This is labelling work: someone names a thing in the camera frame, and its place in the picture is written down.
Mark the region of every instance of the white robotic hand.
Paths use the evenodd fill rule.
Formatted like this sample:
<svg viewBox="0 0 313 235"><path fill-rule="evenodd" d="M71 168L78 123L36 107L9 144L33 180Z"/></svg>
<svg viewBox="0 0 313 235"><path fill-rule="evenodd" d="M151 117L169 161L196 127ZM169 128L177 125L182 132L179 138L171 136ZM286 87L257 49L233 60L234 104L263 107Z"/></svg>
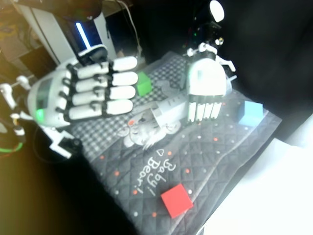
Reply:
<svg viewBox="0 0 313 235"><path fill-rule="evenodd" d="M29 112L39 125L56 128L130 112L138 76L127 70L136 66L132 56L82 68L60 65L32 86Z"/></svg>
<svg viewBox="0 0 313 235"><path fill-rule="evenodd" d="M216 119L222 106L222 97L226 95L230 84L222 65L228 65L232 72L236 69L231 61L219 57L217 49L209 44L201 43L197 50L188 49L187 55L199 57L192 63L188 73L188 121Z"/></svg>

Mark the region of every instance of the green indicator light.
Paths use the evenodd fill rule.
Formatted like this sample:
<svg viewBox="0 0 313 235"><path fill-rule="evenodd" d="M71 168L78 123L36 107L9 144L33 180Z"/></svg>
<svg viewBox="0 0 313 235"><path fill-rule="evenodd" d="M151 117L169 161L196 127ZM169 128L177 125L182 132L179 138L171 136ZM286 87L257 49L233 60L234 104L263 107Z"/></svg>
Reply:
<svg viewBox="0 0 313 235"><path fill-rule="evenodd" d="M44 110L43 109L38 109L36 111L36 119L38 122L43 122L44 121Z"/></svg>

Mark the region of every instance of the gray quilted mat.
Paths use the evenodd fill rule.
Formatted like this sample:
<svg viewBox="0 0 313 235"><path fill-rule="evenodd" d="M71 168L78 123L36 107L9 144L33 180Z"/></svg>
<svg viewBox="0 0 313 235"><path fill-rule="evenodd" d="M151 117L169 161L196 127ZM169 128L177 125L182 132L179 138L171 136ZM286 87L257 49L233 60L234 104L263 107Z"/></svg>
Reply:
<svg viewBox="0 0 313 235"><path fill-rule="evenodd" d="M146 72L153 85L156 79L167 79L175 86L179 82L175 81L179 80L175 74L182 72L182 63L181 57L169 53L149 66ZM154 94L143 97L145 101L141 104L153 99L155 94L162 94L161 88L154 87ZM155 98L164 99L164 95L155 95ZM80 123L74 126L73 132L77 137L85 138L86 157L140 234L195 235L235 172L257 152L280 123L278 117L264 110L265 117L258 127L238 125L236 116L244 100L248 99L233 91L225 97L216 121L182 126L177 133L166 135L148 150L137 144L126 147L124 138L113 131L116 120ZM118 117L123 123L116 127L116 132L126 126L131 117L132 114ZM86 123L94 125L93 128L86 127ZM89 144L94 140L98 146L96 150ZM180 183L194 206L171 219L160 195Z"/></svg>

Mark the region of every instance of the light blue block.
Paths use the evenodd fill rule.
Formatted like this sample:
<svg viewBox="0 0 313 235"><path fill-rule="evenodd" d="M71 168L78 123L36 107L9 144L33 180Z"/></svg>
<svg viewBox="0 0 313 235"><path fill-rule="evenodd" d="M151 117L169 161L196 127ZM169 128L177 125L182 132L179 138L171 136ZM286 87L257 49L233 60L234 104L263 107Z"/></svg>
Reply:
<svg viewBox="0 0 313 235"><path fill-rule="evenodd" d="M263 119L263 104L245 101L238 113L240 125L257 126Z"/></svg>

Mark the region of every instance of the green cube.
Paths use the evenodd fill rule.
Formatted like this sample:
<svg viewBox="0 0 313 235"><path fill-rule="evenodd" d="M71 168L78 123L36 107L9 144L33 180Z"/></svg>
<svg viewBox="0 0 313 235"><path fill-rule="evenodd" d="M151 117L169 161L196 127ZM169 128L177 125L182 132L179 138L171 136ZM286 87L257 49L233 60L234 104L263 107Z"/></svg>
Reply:
<svg viewBox="0 0 313 235"><path fill-rule="evenodd" d="M139 96L144 96L152 91L151 80L144 72L138 73L138 82L136 87Z"/></svg>

